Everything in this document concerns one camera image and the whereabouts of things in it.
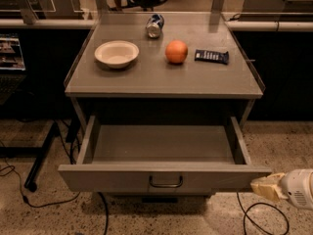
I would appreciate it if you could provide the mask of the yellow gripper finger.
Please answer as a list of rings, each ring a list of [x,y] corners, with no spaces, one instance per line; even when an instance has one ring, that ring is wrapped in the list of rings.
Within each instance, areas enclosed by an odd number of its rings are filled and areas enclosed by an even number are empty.
[[[255,178],[250,182],[251,189],[254,194],[272,202],[286,200],[288,196],[283,193],[283,188],[280,185],[284,176],[281,172]]]

